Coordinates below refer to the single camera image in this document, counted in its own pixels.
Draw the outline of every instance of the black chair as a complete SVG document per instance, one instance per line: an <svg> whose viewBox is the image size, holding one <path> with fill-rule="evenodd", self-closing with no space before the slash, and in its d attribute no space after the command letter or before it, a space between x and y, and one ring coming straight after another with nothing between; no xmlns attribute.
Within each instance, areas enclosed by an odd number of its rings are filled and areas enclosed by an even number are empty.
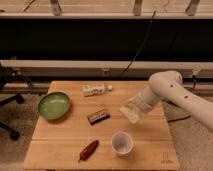
<svg viewBox="0 0 213 171"><path fill-rule="evenodd" d="M3 67L1 66L1 63L0 63L0 89L2 89L4 87L6 82L7 82L7 77L6 77L4 69L3 69ZM9 97L7 99L0 101L0 107L8 104L9 102L11 102L13 100L16 100L16 102L18 104L21 104L21 103L24 102L24 98L21 96L21 94L17 94L17 95L14 95L12 97ZM9 127L8 125L0 122L0 128L3 128L6 131L8 131L10 133L10 138L12 140L18 140L19 139L19 137L20 137L19 132L14 130L13 128Z"/></svg>

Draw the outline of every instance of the green bowl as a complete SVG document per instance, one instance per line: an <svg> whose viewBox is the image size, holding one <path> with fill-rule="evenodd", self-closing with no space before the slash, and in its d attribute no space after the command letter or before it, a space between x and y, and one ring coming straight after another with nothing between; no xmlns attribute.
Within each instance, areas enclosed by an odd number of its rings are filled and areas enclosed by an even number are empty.
<svg viewBox="0 0 213 171"><path fill-rule="evenodd" d="M58 119L70 109L69 97L62 92L46 95L38 104L39 114L48 120Z"/></svg>

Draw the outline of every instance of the white robotic arm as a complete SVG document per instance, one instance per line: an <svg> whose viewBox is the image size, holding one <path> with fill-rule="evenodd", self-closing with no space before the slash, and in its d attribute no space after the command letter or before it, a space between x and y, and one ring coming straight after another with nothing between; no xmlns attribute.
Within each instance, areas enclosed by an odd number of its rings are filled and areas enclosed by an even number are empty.
<svg viewBox="0 0 213 171"><path fill-rule="evenodd" d="M183 88L182 76L178 72L155 73L149 78L148 85L120 109L132 123L141 119L141 112L151 111L157 102L165 98L213 132L213 103Z"/></svg>

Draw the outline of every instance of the white cup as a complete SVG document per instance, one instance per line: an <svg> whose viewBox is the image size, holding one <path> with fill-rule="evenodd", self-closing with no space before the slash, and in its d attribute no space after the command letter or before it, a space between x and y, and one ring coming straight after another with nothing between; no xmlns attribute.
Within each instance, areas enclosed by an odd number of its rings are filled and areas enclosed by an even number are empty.
<svg viewBox="0 0 213 171"><path fill-rule="evenodd" d="M134 146L131 136L126 132L116 132L112 136L111 145L118 156L129 154Z"/></svg>

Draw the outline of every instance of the chocolate bar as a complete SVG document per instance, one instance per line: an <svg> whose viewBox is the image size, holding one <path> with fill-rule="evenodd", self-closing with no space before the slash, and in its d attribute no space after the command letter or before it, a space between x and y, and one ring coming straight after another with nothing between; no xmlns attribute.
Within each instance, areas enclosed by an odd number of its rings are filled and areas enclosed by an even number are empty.
<svg viewBox="0 0 213 171"><path fill-rule="evenodd" d="M97 111L95 113L92 113L90 115L87 116L89 123L91 125L94 125L102 120L105 120L107 118L110 117L110 114L108 113L108 111L106 109L102 109L100 111Z"/></svg>

